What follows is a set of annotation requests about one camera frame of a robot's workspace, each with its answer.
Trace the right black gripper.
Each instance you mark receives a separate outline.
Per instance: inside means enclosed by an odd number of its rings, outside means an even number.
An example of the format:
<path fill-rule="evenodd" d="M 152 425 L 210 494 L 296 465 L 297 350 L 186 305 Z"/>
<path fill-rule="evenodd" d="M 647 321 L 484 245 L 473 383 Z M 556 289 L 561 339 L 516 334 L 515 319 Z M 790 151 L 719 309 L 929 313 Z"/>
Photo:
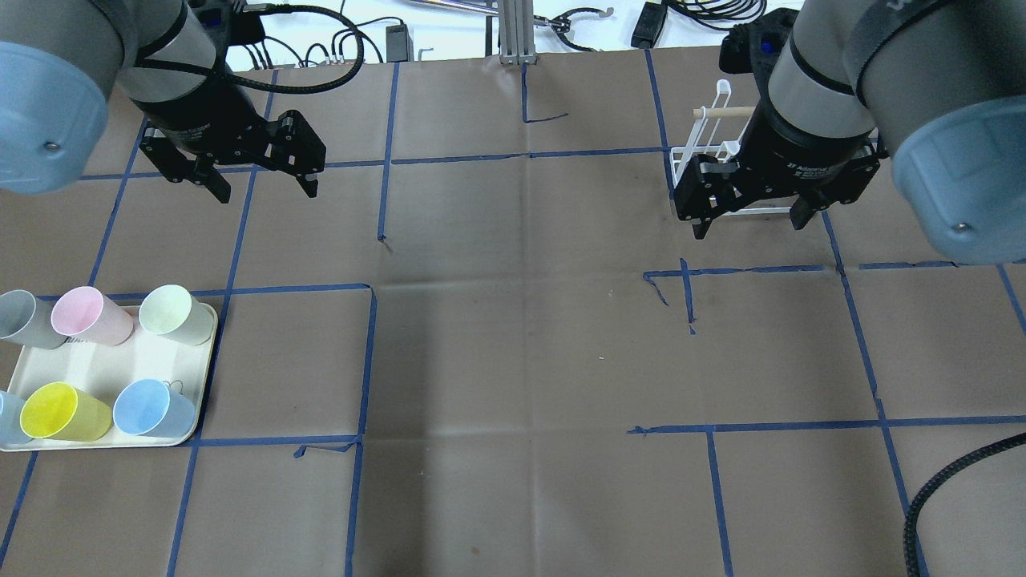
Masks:
<path fill-rule="evenodd" d="M 741 164 L 739 187 L 745 193 L 759 197 L 765 189 L 774 191 L 774 197 L 793 200 L 788 215 L 796 231 L 805 229 L 817 213 L 833 204 L 860 200 L 880 169 L 874 129 L 851 139 L 802 136 L 792 141 L 775 131 L 759 112 L 753 113 L 741 137 L 736 160 Z M 703 240 L 720 215 L 716 200 L 693 205 L 693 237 Z"/>

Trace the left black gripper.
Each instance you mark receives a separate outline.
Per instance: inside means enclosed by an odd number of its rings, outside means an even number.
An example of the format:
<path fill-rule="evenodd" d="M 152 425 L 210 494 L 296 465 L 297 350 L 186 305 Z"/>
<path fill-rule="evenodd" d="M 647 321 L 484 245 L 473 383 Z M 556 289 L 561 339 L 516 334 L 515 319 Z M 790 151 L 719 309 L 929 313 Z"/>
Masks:
<path fill-rule="evenodd" d="M 147 118 L 139 149 L 169 182 L 194 183 L 228 204 L 231 185 L 218 167 L 255 164 L 293 176 L 305 196 L 317 197 L 326 145 L 300 111 L 268 120 L 223 80 L 203 80 L 169 101 L 140 101 L 139 109 Z"/>

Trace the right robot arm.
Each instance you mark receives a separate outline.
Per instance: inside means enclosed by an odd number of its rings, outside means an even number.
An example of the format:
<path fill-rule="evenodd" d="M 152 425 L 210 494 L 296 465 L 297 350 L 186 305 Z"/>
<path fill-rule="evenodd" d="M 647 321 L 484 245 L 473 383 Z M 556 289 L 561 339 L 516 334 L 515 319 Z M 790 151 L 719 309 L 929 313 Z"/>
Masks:
<path fill-rule="evenodd" d="M 1025 252 L 1022 1 L 806 1 L 733 26 L 719 67 L 759 101 L 739 150 L 693 154 L 673 193 L 711 223 L 794 198 L 795 229 L 852 204 L 891 158 L 933 249 L 965 264 Z"/>

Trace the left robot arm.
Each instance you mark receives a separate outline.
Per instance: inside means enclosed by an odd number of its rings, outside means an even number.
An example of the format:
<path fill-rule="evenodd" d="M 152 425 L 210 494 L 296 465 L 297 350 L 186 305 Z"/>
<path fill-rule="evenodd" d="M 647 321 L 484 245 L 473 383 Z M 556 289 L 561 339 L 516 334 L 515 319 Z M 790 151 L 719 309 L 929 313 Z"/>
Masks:
<path fill-rule="evenodd" d="M 317 195 L 326 147 L 300 112 L 256 113 L 229 47 L 264 39 L 261 18 L 287 5 L 245 1 L 4 1 L 2 187 L 25 195 L 80 178 L 120 88 L 146 117 L 140 150 L 172 183 L 222 204 L 219 167 L 289 174 Z"/>

